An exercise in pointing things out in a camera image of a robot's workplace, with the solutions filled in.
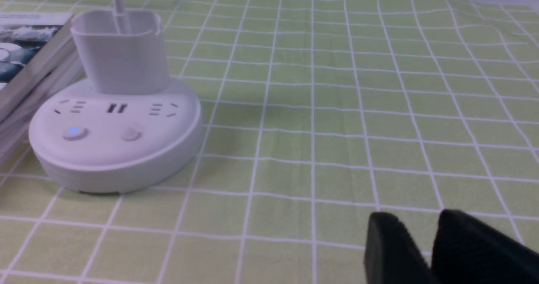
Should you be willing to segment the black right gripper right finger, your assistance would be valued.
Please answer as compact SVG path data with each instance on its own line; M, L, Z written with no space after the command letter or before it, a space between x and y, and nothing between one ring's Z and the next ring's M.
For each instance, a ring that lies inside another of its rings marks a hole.
M460 210L442 210L431 270L441 284L537 284L539 256Z

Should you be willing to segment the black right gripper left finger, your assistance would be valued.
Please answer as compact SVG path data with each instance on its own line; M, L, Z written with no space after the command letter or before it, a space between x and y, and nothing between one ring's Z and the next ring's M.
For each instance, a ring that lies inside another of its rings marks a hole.
M433 284L434 276L412 236L387 212L369 216L364 254L368 284Z

